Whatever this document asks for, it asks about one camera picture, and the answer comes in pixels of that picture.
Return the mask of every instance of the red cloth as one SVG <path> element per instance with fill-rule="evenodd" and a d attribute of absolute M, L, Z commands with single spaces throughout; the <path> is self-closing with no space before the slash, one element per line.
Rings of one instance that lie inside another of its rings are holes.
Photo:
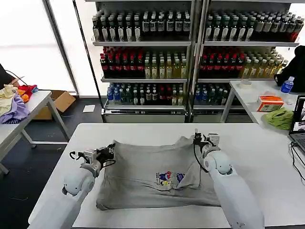
<path fill-rule="evenodd" d="M 19 86 L 18 89 L 20 90 L 24 90 L 25 91 L 25 94 L 28 95 L 28 97 L 30 98 L 31 95 L 33 94 L 32 93 L 32 90 L 37 87 L 37 85 L 33 85 L 33 86 L 30 86 L 30 85 L 22 85 L 22 86 Z"/>

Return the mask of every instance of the cardboard box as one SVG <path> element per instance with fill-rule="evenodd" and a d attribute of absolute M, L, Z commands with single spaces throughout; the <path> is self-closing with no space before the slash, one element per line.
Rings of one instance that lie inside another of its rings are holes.
<path fill-rule="evenodd" d="M 66 91 L 56 91 L 51 90 L 51 98 L 54 101 L 54 104 L 60 112 L 65 112 L 69 106 L 76 100 Z M 34 120 L 52 120 L 51 111 L 47 106 L 42 108 L 40 112 L 34 117 Z"/>

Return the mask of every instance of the laptop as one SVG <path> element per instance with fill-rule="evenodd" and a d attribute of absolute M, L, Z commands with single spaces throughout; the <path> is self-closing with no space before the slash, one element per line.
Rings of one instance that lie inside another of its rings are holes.
<path fill-rule="evenodd" d="M 289 136 L 305 152 L 305 95 L 299 95 L 297 98 Z"/>

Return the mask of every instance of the laptop screen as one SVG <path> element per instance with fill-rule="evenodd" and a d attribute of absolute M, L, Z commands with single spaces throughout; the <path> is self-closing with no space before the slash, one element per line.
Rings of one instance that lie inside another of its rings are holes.
<path fill-rule="evenodd" d="M 290 134 L 305 133 L 305 95 L 299 95 L 295 104 Z"/>

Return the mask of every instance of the green towel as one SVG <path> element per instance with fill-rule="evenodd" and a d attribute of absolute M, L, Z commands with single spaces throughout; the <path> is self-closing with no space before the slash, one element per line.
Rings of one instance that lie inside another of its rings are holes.
<path fill-rule="evenodd" d="M 289 130 L 294 112 L 281 108 L 263 115 L 264 119 L 271 125 L 281 130 Z"/>

